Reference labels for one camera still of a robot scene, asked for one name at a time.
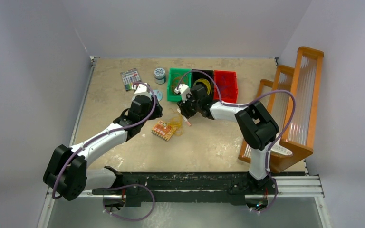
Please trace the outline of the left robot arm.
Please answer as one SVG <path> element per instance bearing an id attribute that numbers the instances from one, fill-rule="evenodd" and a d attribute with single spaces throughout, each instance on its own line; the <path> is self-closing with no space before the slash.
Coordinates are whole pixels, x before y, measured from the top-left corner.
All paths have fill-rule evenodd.
<path id="1" fill-rule="evenodd" d="M 67 147 L 59 145 L 53 151 L 43 182 L 52 188 L 52 199 L 71 201 L 85 190 L 105 188 L 118 194 L 123 187 L 113 168 L 88 171 L 88 167 L 112 148 L 140 133 L 147 120 L 162 117 L 162 107 L 155 95 L 136 95 L 108 127 L 90 139 Z"/>

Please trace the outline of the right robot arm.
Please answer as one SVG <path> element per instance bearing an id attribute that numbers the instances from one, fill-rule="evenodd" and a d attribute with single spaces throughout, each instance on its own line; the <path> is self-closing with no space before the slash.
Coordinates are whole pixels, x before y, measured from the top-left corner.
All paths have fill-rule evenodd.
<path id="1" fill-rule="evenodd" d="M 203 85 L 192 88 L 179 85 L 174 92 L 181 96 L 177 105 L 181 114 L 189 119 L 200 113 L 211 120 L 227 120 L 238 124 L 244 141 L 250 147 L 250 169 L 252 176 L 248 188 L 260 193 L 266 188 L 264 179 L 270 172 L 270 146 L 275 141 L 279 127 L 260 101 L 250 105 L 239 105 L 214 100 Z"/>

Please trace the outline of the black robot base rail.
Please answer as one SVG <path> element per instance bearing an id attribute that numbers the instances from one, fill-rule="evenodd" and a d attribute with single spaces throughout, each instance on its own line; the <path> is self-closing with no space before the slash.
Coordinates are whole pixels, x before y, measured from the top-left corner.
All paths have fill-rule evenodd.
<path id="1" fill-rule="evenodd" d="M 128 207 L 143 202 L 229 203 L 261 211 L 276 199 L 276 180 L 267 175 L 255 180 L 247 171 L 228 172 L 118 172 L 110 187 L 94 195 L 118 195 Z"/>

